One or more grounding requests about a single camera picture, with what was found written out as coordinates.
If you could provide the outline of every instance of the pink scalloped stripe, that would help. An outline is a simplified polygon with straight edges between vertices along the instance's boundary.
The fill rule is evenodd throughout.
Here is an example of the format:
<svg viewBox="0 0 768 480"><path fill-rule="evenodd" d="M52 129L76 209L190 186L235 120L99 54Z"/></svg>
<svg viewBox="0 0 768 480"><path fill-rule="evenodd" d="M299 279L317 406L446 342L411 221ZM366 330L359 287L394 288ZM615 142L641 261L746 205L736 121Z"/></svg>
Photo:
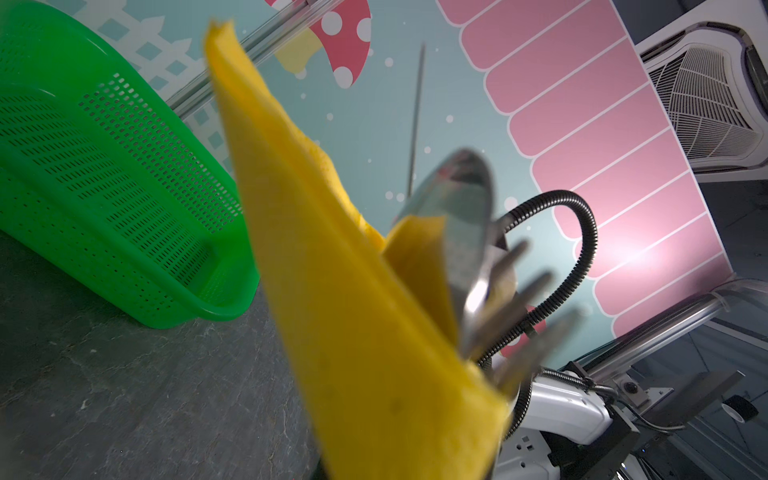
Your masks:
<svg viewBox="0 0 768 480"><path fill-rule="evenodd" d="M618 336L732 270L680 144L610 0L436 0L542 191L598 221L589 277ZM573 213L556 209L581 249Z"/></svg>

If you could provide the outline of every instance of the air vent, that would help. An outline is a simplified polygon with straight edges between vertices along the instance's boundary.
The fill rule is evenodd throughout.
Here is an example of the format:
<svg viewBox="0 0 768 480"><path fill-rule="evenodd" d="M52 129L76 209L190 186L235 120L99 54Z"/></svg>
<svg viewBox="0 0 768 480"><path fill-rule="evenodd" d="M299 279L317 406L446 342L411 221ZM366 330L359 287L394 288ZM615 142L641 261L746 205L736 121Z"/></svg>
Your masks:
<svg viewBox="0 0 768 480"><path fill-rule="evenodd" d="M733 99L729 66L719 48L691 45L649 72L689 161L740 160L760 140Z"/></svg>

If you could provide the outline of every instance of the red mushroom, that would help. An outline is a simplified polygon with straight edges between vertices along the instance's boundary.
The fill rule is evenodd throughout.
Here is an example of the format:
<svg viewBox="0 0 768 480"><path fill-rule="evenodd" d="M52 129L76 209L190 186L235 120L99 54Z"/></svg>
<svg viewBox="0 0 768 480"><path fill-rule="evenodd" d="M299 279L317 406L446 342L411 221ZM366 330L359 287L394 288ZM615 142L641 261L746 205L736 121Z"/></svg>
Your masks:
<svg viewBox="0 0 768 480"><path fill-rule="evenodd" d="M280 10L290 0L265 0ZM333 76L341 88L357 80L368 59L371 45L371 10L368 0L346 0L310 25L326 49Z"/></svg>

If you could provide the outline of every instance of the screw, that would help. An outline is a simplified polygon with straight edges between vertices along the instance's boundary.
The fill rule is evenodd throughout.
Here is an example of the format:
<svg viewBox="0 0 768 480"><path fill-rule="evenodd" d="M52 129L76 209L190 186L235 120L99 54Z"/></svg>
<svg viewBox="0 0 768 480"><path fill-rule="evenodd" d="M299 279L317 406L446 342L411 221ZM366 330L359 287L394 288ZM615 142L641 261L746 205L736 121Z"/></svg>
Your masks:
<svg viewBox="0 0 768 480"><path fill-rule="evenodd" d="M629 394L635 394L638 391L637 383L635 382L626 382L622 385L624 387L624 391Z"/></svg>

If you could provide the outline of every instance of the basket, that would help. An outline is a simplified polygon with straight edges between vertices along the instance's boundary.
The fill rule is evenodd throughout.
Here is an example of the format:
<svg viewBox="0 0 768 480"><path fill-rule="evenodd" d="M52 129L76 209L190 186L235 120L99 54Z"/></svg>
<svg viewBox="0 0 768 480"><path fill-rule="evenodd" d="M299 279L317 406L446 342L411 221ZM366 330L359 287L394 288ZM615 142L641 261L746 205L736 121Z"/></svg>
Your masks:
<svg viewBox="0 0 768 480"><path fill-rule="evenodd" d="M259 275L235 183L112 47L0 6L0 228L154 328L243 313Z"/></svg>

